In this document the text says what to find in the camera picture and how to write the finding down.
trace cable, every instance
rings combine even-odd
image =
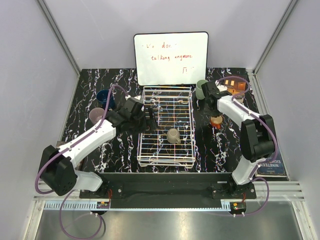
[[[233,79],[239,79],[239,80],[242,80],[244,81],[246,84],[247,84],[247,88],[245,91],[242,91],[242,92],[239,92],[235,95],[232,96],[231,100],[232,102],[238,107],[240,108],[241,110],[243,110],[245,113],[247,113],[248,115],[250,115],[251,117],[255,118],[257,121],[259,121],[259,123],[261,123],[264,128],[267,130],[267,132],[270,134],[271,138],[272,138],[272,141],[273,141],[273,144],[274,144],[274,154],[273,154],[273,157],[272,159],[270,160],[270,162],[276,160],[276,157],[278,155],[278,143],[277,143],[277,139],[274,135],[274,133],[271,131],[271,129],[265,124],[264,121],[262,121],[259,117],[257,117],[255,114],[251,113],[248,109],[246,109],[240,102],[238,102],[237,100],[235,101],[235,98],[237,96],[240,96],[242,94],[245,94],[246,92],[249,91],[250,89],[250,82],[248,82],[246,79],[244,79],[243,77],[240,77],[240,76],[226,76],[226,77],[223,77],[223,78],[220,78],[219,80],[217,80],[218,82],[221,82],[223,80],[226,80],[226,79],[229,79],[229,78],[233,78]],[[251,171],[250,173],[250,178],[252,178],[252,176],[255,174],[256,170],[258,169],[258,166],[256,166],[255,168],[253,168],[253,170]]]
[[[60,151],[59,153],[57,153],[55,156],[53,156],[51,159],[49,159],[48,162],[46,162],[46,163],[43,165],[43,167],[42,167],[42,168],[40,169],[40,171],[38,172],[38,174],[37,174],[37,176],[36,176],[36,178],[35,178],[35,182],[34,182],[34,188],[35,188],[35,190],[36,190],[37,193],[44,195],[44,194],[50,194],[50,193],[53,193],[53,192],[54,192],[53,190],[41,191],[41,190],[39,189],[38,184],[39,184],[40,176],[42,175],[42,173],[45,171],[45,169],[46,169],[54,160],[56,160],[58,157],[60,157],[62,154],[66,153],[67,151],[71,150],[73,147],[75,147],[76,145],[78,145],[79,143],[81,143],[83,140],[85,140],[85,139],[88,138],[89,136],[91,136],[93,133],[95,133],[95,132],[101,127],[101,125],[102,125],[103,122],[104,122],[104,119],[106,118],[107,111],[108,111],[108,107],[109,107],[109,102],[110,102],[110,98],[111,98],[111,94],[112,94],[112,90],[113,90],[114,88],[119,88],[119,89],[121,89],[121,90],[124,92],[125,96],[126,96],[126,97],[128,96],[128,93],[125,91],[125,89],[124,89],[123,87],[121,87],[121,86],[119,86],[119,85],[117,85],[117,84],[113,84],[113,85],[110,87],[109,92],[108,92],[108,96],[107,96],[107,100],[106,100],[105,110],[104,110],[104,112],[103,112],[103,116],[102,116],[101,121],[99,122],[98,126],[97,126],[94,130],[92,130],[91,132],[89,132],[87,135],[85,135],[85,136],[82,137],[81,139],[77,140],[77,141],[76,141],[75,143],[73,143],[72,145],[70,145],[70,148],[66,148],[66,149]],[[70,235],[70,234],[66,231],[66,229],[64,228],[64,226],[63,226],[63,224],[62,224],[62,208],[63,208],[63,205],[64,205],[64,203],[66,202],[67,198],[68,198],[68,197],[71,195],[71,193],[73,193],[73,192],[74,192],[74,190],[71,190],[71,191],[65,196],[65,198],[64,198],[64,200],[62,201],[62,204],[61,204],[61,206],[60,206],[60,209],[59,209],[59,223],[60,223],[60,227],[61,227],[61,230],[63,231],[63,233],[64,233],[65,235],[67,235],[67,236],[68,236],[69,238],[71,238],[71,239],[75,239],[75,240],[90,240],[90,239],[93,239],[93,238],[99,233],[99,231],[100,231],[100,229],[101,229],[101,226],[102,226],[102,224],[103,224],[103,225],[104,225],[104,232],[103,232],[103,234],[104,234],[104,233],[106,232],[106,223],[105,223],[105,220],[104,220],[100,215],[98,215],[98,214],[96,214],[96,216],[98,216],[99,219],[100,219],[100,225],[99,225],[98,230],[97,230],[92,236],[86,237],[86,238],[79,238],[79,237],[75,237],[75,236]],[[82,217],[84,217],[84,215],[78,217],[78,218],[76,219],[76,221],[79,220],[79,219],[82,218]]]
[[[64,228],[63,224],[62,224],[62,208],[67,200],[67,198],[74,192],[75,190],[71,190],[64,198],[64,200],[62,201],[62,204],[60,206],[60,209],[59,209],[59,223],[60,223],[60,227],[61,227],[61,230],[62,232],[67,235],[69,238],[71,239],[75,239],[75,240],[90,240],[90,239],[93,239],[99,232],[100,232],[100,229],[101,229],[101,226],[103,224],[103,221],[104,219],[102,218],[102,216],[100,216],[99,214],[96,214],[96,216],[99,217],[100,219],[100,225],[99,225],[99,228],[97,229],[97,231],[90,237],[85,237],[85,238],[80,238],[80,237],[76,237],[76,236],[72,236],[70,235],[66,229]]]
[[[269,195],[270,195],[270,188],[269,188],[269,184],[268,184],[267,180],[265,180],[263,177],[260,177],[260,176],[259,176],[259,177],[256,177],[256,178],[253,179],[251,182],[254,183],[254,182],[257,181],[257,180],[262,180],[262,181],[264,181],[265,186],[266,186],[266,198],[265,198],[264,203],[262,204],[262,206],[261,206],[258,210],[255,210],[255,211],[253,211],[253,212],[246,213],[246,214],[244,214],[244,215],[230,215],[230,214],[228,214],[228,215],[223,215],[223,214],[218,214],[218,213],[213,213],[213,212],[207,212],[207,213],[209,213],[209,214],[211,214],[211,215],[219,216],[219,217],[234,217],[234,218],[235,218],[235,217],[252,216],[252,215],[255,215],[255,214],[261,212],[261,211],[266,207],[266,205],[267,205],[267,203],[268,203]]]
[[[237,100],[235,101],[235,98],[236,98],[237,96],[240,96],[240,95],[242,95],[242,94],[245,94],[246,92],[249,91],[251,84],[250,84],[246,79],[244,79],[243,77],[239,77],[239,76],[226,76],[226,77],[220,78],[220,79],[217,80],[217,81],[220,83],[220,82],[222,82],[223,80],[226,80],[226,79],[229,79],[229,78],[239,79],[239,80],[244,81],[244,82],[247,84],[247,88],[245,89],[245,91],[242,91],[242,92],[239,92],[239,93],[233,95],[232,98],[231,98],[231,101],[232,101],[238,108],[240,108],[241,110],[243,110],[245,113],[247,113],[248,115],[250,115],[251,117],[253,117],[253,118],[256,119],[257,121],[259,121],[259,123],[261,123],[261,124],[264,126],[264,128],[267,130],[267,132],[270,134],[270,136],[271,136],[271,138],[272,138],[272,141],[273,141],[273,144],[274,144],[274,154],[273,154],[273,157],[272,157],[272,159],[271,159],[271,162],[274,161],[274,160],[276,159],[277,155],[278,155],[278,143],[277,143],[276,136],[274,135],[274,133],[272,132],[272,130],[265,124],[264,121],[262,121],[262,120],[261,120],[258,116],[256,116],[255,114],[251,113],[250,110],[248,110],[247,108],[245,108],[245,107],[244,107],[241,103],[239,103]],[[259,166],[257,165],[257,166],[255,166],[255,167],[253,168],[253,170],[251,171],[251,173],[250,173],[250,175],[249,175],[249,178],[250,178],[250,179],[252,179],[252,177],[253,177],[253,175],[255,174],[255,172],[257,171],[258,167],[259,167]],[[261,211],[264,209],[264,207],[267,205],[268,200],[269,200],[270,189],[269,189],[269,184],[268,184],[268,182],[267,182],[264,178],[262,178],[262,177],[256,177],[255,179],[251,180],[251,182],[253,183],[253,182],[257,181],[257,180],[262,180],[262,181],[265,182],[266,190],[267,190],[266,198],[265,198],[264,203],[262,204],[262,206],[261,206],[258,210],[254,211],[254,212],[247,213],[246,216],[252,216],[252,215],[254,215],[254,214],[257,214],[257,213],[261,212]]]
[[[108,96],[107,96],[107,100],[106,100],[106,105],[105,105],[105,110],[103,112],[103,116],[102,116],[102,120],[100,121],[100,123],[98,124],[98,126],[92,130],[91,132],[89,132],[87,135],[85,135],[84,137],[82,137],[81,139],[79,139],[78,141],[76,141],[75,143],[73,143],[70,148],[66,148],[62,151],[60,151],[59,153],[57,153],[56,155],[54,155],[48,162],[46,162],[43,167],[40,169],[40,171],[38,172],[36,178],[35,178],[35,182],[34,182],[34,188],[35,188],[35,191],[38,193],[38,194],[50,194],[50,193],[53,193],[54,191],[53,190],[49,190],[49,191],[41,191],[39,189],[39,186],[38,186],[38,183],[39,183],[39,179],[40,179],[40,176],[41,174],[45,171],[45,169],[54,161],[56,160],[58,157],[60,157],[62,154],[66,153],[67,151],[71,150],[72,148],[74,148],[77,144],[81,143],[83,140],[85,140],[86,138],[88,138],[89,136],[91,136],[93,133],[95,133],[100,127],[101,125],[103,124],[103,120],[106,118],[106,115],[107,115],[107,111],[108,111],[108,106],[109,106],[109,102],[110,102],[110,98],[111,98],[111,93],[112,93],[112,90],[114,88],[119,88],[121,89],[125,96],[127,97],[128,96],[128,93],[126,92],[126,90],[117,85],[117,84],[113,84],[110,89],[109,89],[109,92],[108,92]]]

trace whiteboard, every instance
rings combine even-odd
[[[207,32],[136,34],[139,85],[196,84],[206,79],[208,38]]]

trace beige mug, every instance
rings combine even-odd
[[[175,128],[171,128],[168,130],[168,132],[166,133],[166,139],[171,144],[180,144],[181,143],[180,133]]]

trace mug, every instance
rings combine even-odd
[[[166,139],[171,144],[180,144],[181,143],[180,133],[175,128],[171,128],[168,130],[168,132],[166,133]]]
[[[195,96],[197,99],[202,100],[205,99],[204,92],[202,91],[201,86],[207,83],[208,80],[199,80],[195,85]]]
[[[100,104],[102,104],[103,109],[106,109],[108,93],[109,93],[109,90],[104,89],[104,90],[99,91],[96,94],[96,99],[99,101]],[[115,103],[114,97],[112,96],[112,93],[111,93],[108,109],[115,109],[115,107],[116,107],[116,103]]]
[[[105,110],[101,107],[96,107],[89,112],[89,119],[93,125],[96,125],[103,117]]]

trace blue cup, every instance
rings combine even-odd
[[[109,93],[109,90],[104,89],[99,91],[96,95],[96,99],[99,101],[100,104],[102,104],[103,109],[106,109],[108,93]],[[116,103],[111,93],[108,109],[115,109],[115,107],[116,107]]]

